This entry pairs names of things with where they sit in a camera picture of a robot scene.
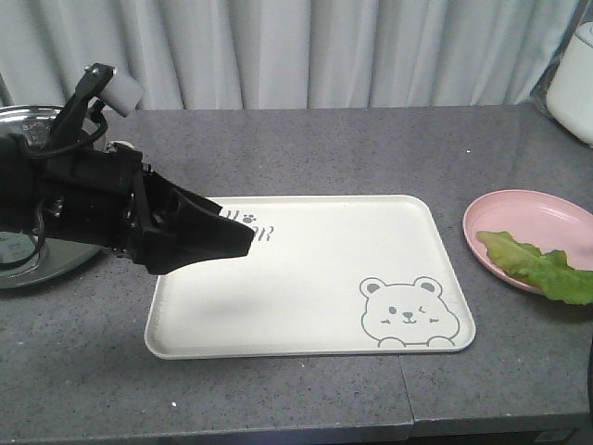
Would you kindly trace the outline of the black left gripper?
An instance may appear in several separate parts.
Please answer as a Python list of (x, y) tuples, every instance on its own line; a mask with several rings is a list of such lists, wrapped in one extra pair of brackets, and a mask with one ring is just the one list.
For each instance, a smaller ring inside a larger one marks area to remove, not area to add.
[[(119, 248), (130, 212), (134, 175), (143, 155), (128, 147), (113, 152), (84, 148), (47, 159), (38, 183), (49, 212), (49, 238)], [(138, 263), (163, 275), (197, 262), (244, 257), (251, 228), (219, 217), (221, 206), (157, 172), (145, 173), (149, 214), (157, 227), (141, 237)]]

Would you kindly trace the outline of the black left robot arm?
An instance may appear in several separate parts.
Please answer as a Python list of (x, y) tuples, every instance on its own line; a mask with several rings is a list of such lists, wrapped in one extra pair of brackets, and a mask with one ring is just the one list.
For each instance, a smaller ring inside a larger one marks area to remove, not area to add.
[(170, 182), (135, 149), (84, 147), (43, 159), (20, 134), (1, 138), (1, 228), (99, 246), (153, 275), (244, 257), (254, 239), (219, 204)]

